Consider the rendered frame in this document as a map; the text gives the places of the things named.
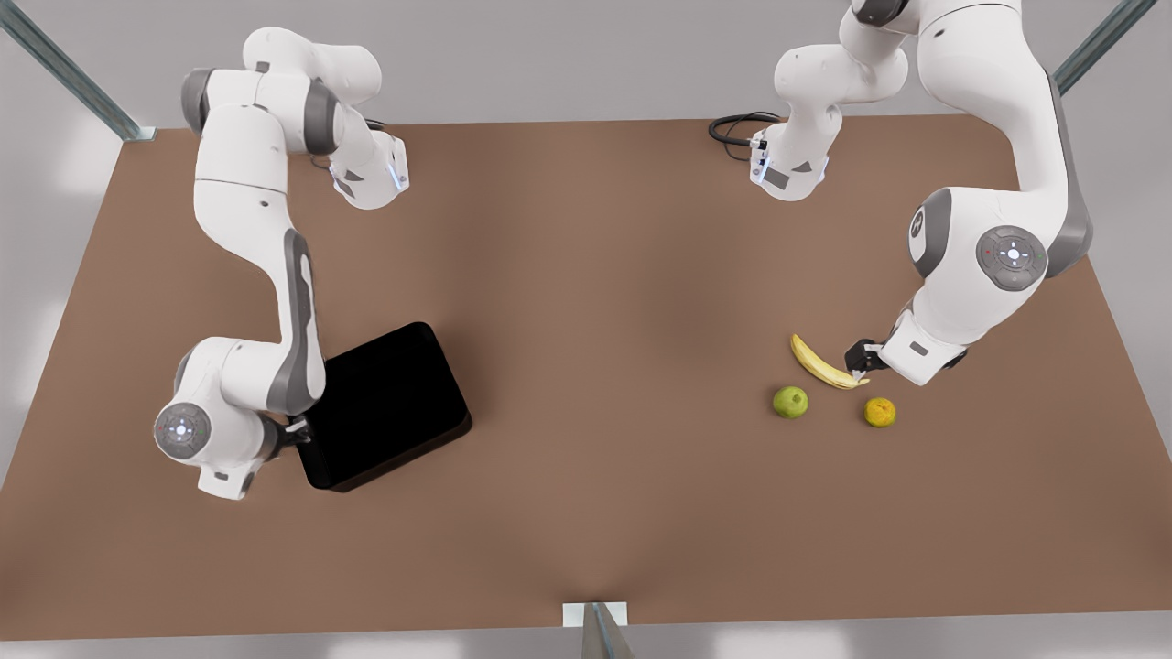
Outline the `yellow banana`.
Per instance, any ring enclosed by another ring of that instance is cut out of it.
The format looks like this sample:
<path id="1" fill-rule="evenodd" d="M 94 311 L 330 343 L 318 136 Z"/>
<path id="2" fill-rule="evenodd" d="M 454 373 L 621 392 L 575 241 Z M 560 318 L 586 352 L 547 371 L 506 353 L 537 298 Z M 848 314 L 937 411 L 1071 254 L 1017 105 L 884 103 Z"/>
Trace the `yellow banana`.
<path id="1" fill-rule="evenodd" d="M 800 364 L 804 371 L 822 380 L 823 383 L 832 385 L 832 387 L 841 390 L 852 390 L 870 382 L 867 378 L 861 383 L 857 383 L 851 373 L 838 371 L 832 364 L 825 362 L 813 349 L 809 348 L 808 344 L 798 334 L 790 337 L 790 347 L 797 362 Z"/>

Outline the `black rectangular tray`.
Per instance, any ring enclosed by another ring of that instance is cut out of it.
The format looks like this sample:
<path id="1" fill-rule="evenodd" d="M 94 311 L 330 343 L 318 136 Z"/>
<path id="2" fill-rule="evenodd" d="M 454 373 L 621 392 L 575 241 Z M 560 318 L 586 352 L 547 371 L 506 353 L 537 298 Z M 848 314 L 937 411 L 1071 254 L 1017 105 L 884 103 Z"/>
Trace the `black rectangular tray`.
<path id="1" fill-rule="evenodd" d="M 325 362 L 298 457 L 318 491 L 350 492 L 464 437 L 472 413 L 440 338 L 416 321 Z"/>

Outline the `silver frame post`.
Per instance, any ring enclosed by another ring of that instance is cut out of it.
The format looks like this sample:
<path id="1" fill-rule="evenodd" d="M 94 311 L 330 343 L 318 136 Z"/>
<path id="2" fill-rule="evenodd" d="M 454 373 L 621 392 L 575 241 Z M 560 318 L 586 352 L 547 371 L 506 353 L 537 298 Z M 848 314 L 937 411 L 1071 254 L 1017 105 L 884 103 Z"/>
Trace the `silver frame post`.
<path id="1" fill-rule="evenodd" d="M 1115 8 L 1103 18 L 1090 34 L 1081 41 L 1067 59 L 1054 72 L 1052 80 L 1058 86 L 1059 95 L 1081 82 L 1081 79 L 1101 62 L 1109 50 L 1134 28 L 1143 16 L 1154 8 L 1158 0 L 1119 0 Z"/>
<path id="2" fill-rule="evenodd" d="M 138 124 L 14 0 L 0 0 L 0 28 L 123 142 L 155 140 L 155 125 Z"/>
<path id="3" fill-rule="evenodd" d="M 561 609 L 564 627 L 581 627 L 581 659 L 635 659 L 624 638 L 626 602 L 564 603 Z"/>

